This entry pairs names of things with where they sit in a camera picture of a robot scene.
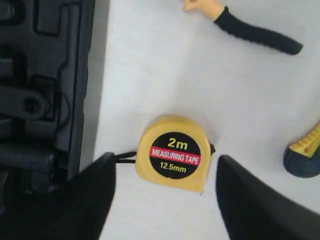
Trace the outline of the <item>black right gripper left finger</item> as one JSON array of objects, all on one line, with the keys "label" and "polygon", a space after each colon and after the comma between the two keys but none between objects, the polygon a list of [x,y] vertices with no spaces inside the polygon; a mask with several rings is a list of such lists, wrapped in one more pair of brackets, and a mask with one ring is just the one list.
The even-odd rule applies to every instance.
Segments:
[{"label": "black right gripper left finger", "polygon": [[0,218],[2,240],[98,240],[116,189],[116,156],[107,152],[44,198]]}]

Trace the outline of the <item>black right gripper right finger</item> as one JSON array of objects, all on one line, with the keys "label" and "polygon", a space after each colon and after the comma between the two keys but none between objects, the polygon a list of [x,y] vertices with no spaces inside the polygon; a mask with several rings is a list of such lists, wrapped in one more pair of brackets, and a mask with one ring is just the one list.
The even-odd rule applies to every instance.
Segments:
[{"label": "black right gripper right finger", "polygon": [[231,240],[318,240],[320,215],[281,195],[229,155],[217,160],[218,207]]}]

